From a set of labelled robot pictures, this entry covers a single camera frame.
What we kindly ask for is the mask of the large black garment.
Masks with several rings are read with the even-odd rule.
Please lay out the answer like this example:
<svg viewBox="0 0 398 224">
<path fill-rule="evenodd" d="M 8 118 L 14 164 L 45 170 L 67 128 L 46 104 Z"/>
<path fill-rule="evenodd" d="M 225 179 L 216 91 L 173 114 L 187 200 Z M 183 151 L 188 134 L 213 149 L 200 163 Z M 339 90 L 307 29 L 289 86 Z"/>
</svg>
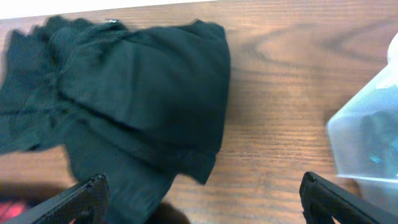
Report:
<svg viewBox="0 0 398 224">
<path fill-rule="evenodd" d="M 14 30 L 1 87 L 1 153 L 64 145 L 77 180 L 105 174 L 108 223 L 145 223 L 175 177 L 204 184 L 223 138 L 224 28 L 130 30 L 50 17 Z"/>
</svg>

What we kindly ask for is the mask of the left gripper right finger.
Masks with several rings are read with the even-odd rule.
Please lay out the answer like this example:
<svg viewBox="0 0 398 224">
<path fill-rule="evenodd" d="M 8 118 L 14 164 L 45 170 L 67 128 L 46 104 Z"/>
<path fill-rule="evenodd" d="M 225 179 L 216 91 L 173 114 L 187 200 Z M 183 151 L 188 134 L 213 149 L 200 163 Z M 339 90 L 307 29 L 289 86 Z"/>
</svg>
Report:
<svg viewBox="0 0 398 224">
<path fill-rule="evenodd" d="M 304 173 L 299 194 L 307 224 L 397 224 L 397 216 L 314 172 Z"/>
</svg>

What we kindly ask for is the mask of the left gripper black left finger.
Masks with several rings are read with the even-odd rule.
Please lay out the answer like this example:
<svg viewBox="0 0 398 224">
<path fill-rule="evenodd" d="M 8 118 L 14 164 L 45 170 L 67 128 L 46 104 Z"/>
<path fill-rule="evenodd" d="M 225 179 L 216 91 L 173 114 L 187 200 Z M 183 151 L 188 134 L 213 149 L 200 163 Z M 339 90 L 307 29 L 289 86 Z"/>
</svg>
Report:
<svg viewBox="0 0 398 224">
<path fill-rule="evenodd" d="M 108 207 L 108 180 L 104 174 L 96 174 L 5 224 L 101 224 Z"/>
</svg>

